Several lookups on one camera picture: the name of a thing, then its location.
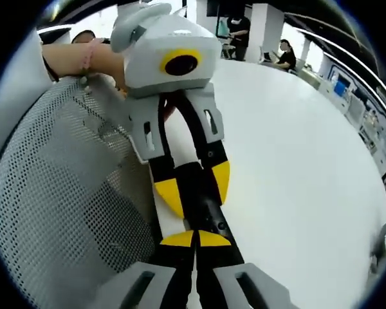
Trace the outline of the person's left hand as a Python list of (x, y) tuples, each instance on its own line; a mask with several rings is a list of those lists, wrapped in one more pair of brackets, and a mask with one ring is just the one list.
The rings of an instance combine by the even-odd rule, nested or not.
[(124, 58), (121, 54), (114, 53), (109, 44), (98, 43), (94, 45), (89, 70), (92, 73), (102, 73), (112, 77), (119, 91), (128, 92), (125, 83)]

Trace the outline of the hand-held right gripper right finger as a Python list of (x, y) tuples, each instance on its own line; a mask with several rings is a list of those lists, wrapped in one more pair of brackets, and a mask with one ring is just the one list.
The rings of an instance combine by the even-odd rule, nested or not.
[(289, 290), (253, 263), (235, 243), (198, 231), (198, 292), (204, 308), (296, 308)]

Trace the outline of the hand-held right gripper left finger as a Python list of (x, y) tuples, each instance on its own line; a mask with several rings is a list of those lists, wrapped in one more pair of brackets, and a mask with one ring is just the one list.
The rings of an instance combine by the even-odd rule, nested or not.
[(96, 292), (96, 308), (185, 308), (192, 285), (194, 232), (161, 241), (149, 263), (136, 262)]

